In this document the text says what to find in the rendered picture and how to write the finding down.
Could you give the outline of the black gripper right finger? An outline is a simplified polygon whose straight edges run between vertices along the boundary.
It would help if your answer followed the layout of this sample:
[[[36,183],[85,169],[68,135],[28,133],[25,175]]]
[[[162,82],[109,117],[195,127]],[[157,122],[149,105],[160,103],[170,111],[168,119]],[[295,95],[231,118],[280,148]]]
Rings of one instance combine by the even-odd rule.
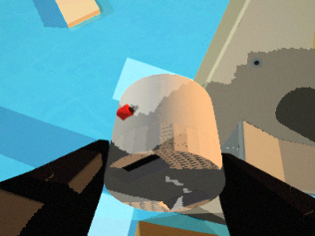
[[[315,236],[315,197],[233,154],[221,154],[219,194],[230,236]]]

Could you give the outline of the white cylinder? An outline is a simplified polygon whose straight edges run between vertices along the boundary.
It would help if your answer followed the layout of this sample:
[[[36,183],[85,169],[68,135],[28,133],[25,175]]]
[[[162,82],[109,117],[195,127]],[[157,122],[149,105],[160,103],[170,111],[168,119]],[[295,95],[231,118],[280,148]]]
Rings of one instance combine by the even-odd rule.
[[[226,185],[206,90],[176,74],[125,89],[110,138],[105,187],[138,210],[180,213],[213,201]]]

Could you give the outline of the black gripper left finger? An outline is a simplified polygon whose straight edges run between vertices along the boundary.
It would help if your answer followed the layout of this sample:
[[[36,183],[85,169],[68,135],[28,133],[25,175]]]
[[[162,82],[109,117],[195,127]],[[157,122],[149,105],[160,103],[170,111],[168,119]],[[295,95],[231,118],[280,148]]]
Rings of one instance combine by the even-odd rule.
[[[101,201],[104,138],[0,181],[0,236],[88,236]]]

